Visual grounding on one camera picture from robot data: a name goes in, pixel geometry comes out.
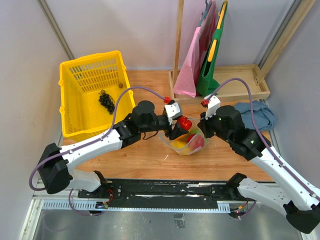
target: wooden tabletop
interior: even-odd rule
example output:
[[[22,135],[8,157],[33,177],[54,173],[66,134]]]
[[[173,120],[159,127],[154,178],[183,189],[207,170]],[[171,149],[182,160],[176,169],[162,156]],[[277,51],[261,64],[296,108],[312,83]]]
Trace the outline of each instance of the wooden tabletop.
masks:
[[[128,71],[127,74],[131,86],[145,86],[162,96],[170,95],[168,71]],[[155,104],[156,114],[163,112],[164,103],[157,96],[141,89],[135,90],[133,96],[136,104],[149,100]],[[188,104],[182,105],[182,111],[187,117],[199,118],[205,109],[200,104]],[[73,143],[71,139],[63,141],[63,145]],[[180,156],[156,136],[100,155],[81,164],[78,169],[88,172],[97,170],[105,178],[228,180],[235,173],[242,173],[256,181],[272,181],[265,172],[235,154],[229,145],[218,137],[212,137],[209,145],[202,151]]]

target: plastic bowl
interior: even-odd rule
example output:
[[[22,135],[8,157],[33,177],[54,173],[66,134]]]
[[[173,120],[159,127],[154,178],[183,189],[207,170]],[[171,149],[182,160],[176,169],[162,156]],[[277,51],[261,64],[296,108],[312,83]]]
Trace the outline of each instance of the plastic bowl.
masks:
[[[159,134],[159,138],[164,142],[164,144],[175,150],[180,155],[191,155],[199,152],[209,143],[209,138],[205,138],[201,129],[197,126],[199,120],[196,118],[188,119],[192,122],[192,127],[188,134],[180,137],[178,140],[169,140],[163,132]]]

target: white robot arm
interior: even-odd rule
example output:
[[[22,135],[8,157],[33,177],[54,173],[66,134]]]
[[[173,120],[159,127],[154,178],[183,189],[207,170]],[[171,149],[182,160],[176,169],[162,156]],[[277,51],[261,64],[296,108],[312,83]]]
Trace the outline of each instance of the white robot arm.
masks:
[[[133,109],[132,114],[117,123],[112,130],[107,130],[108,134],[104,132],[61,148],[54,143],[48,145],[39,165],[51,156],[57,157],[38,168],[45,190],[49,194],[55,194],[65,188],[82,189],[99,198],[99,194],[105,192],[103,186],[106,180],[102,174],[75,168],[96,156],[139,141],[141,133],[164,131],[170,140],[188,133],[182,122],[186,118],[182,116],[179,104],[172,100],[167,104],[162,115],[155,115],[153,103],[142,101]],[[265,141],[270,149],[264,145],[255,130],[246,129],[241,114],[234,107],[220,107],[220,101],[215,96],[207,100],[205,106],[208,110],[201,114],[198,124],[204,136],[218,136],[226,141],[235,153],[263,169],[281,187],[281,190],[269,188],[237,173],[226,184],[230,196],[259,201],[286,216],[296,229],[310,233],[320,222],[320,189],[298,174],[267,139]],[[270,151],[281,159],[281,164]]]
[[[295,171],[266,138],[246,129],[233,106],[220,107],[216,96],[205,98],[202,105],[208,110],[201,114],[198,127],[205,137],[218,136],[229,143],[235,153],[264,170],[281,188],[267,187],[237,173],[227,183],[234,196],[259,201],[286,216],[296,229],[310,233],[320,221],[320,189]]]

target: blue cloth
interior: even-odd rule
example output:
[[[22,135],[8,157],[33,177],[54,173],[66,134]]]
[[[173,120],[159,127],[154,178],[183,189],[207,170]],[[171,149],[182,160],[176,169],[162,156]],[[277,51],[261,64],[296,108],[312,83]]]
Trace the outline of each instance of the blue cloth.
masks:
[[[234,108],[241,113],[246,128],[255,129],[251,120],[250,103],[238,102]],[[276,126],[276,117],[271,109],[262,101],[253,101],[253,115],[256,126],[260,131],[270,131]]]

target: green bag with yellow handle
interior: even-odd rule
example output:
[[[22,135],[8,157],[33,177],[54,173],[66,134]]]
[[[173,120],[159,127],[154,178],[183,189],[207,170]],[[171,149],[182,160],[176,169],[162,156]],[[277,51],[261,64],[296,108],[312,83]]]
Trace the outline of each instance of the green bag with yellow handle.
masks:
[[[228,1],[224,1],[219,21],[216,30],[213,33],[212,40],[210,43],[209,50],[204,58],[203,65],[201,67],[200,76],[196,85],[196,91],[202,96],[212,94],[214,90],[219,87],[219,83],[214,80],[215,64],[218,55],[218,49],[220,45],[220,39],[224,30],[225,16],[227,12]]]

